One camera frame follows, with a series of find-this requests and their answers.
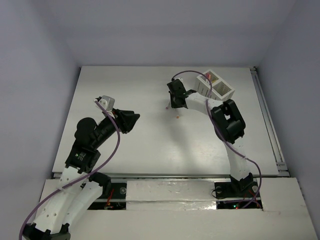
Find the magenta cap white pen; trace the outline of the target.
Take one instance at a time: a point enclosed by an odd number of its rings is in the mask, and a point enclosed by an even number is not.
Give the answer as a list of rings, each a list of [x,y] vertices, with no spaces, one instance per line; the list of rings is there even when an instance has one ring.
[[[212,75],[210,72],[207,72],[206,75],[205,75],[206,79],[211,82],[212,81]]]

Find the aluminium rail right side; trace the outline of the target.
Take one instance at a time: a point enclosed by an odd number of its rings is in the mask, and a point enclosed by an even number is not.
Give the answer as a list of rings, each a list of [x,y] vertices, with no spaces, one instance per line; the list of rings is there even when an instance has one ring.
[[[280,142],[278,140],[278,136],[276,134],[276,130],[270,115],[270,111],[266,102],[266,98],[264,96],[262,86],[259,80],[258,71],[255,67],[250,68],[250,73],[252,77],[252,81],[255,87],[255,91],[257,94],[257,98],[259,101],[260,109],[262,112],[264,124],[266,126],[267,134],[269,137],[269,141],[271,144],[271,148],[273,151],[273,155],[275,158],[275,163],[278,170],[279,177],[290,177],[290,172],[285,162],[285,158],[282,153],[282,149],[280,146]]]

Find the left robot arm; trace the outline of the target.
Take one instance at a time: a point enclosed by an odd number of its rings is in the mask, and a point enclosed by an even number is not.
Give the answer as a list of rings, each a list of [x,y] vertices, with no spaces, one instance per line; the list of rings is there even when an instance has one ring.
[[[113,116],[104,111],[100,123],[90,117],[77,123],[75,141],[57,188],[38,204],[43,209],[33,222],[24,221],[20,239],[69,240],[88,207],[99,197],[110,194],[111,178],[95,167],[101,156],[98,148],[114,133],[129,133],[140,118],[130,110],[111,112]]]

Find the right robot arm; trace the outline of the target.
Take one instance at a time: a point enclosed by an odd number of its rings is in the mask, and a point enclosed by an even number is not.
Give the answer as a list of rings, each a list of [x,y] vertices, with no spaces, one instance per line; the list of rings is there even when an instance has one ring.
[[[197,91],[186,90],[180,79],[172,79],[167,84],[172,109],[185,108],[209,116],[215,134],[223,142],[230,166],[230,182],[214,187],[214,197],[241,198],[254,183],[253,174],[245,159],[243,137],[245,121],[232,99],[226,101],[205,97]]]

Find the white two-compartment container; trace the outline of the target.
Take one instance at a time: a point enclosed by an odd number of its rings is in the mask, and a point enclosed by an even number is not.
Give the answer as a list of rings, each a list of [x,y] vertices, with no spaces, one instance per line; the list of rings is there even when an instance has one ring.
[[[210,73],[211,77],[216,76],[219,78],[214,84],[206,79],[206,73]],[[224,79],[222,79],[217,73],[212,69],[202,73],[203,75],[198,75],[195,80],[195,90],[202,96],[207,97],[208,94],[211,99],[226,101],[231,99],[235,89],[228,84]]]

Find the white foam front panel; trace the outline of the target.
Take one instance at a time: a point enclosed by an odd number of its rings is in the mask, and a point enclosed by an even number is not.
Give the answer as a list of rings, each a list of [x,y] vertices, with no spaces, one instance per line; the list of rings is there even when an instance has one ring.
[[[128,181],[126,209],[130,211],[216,210],[214,182],[204,180]]]

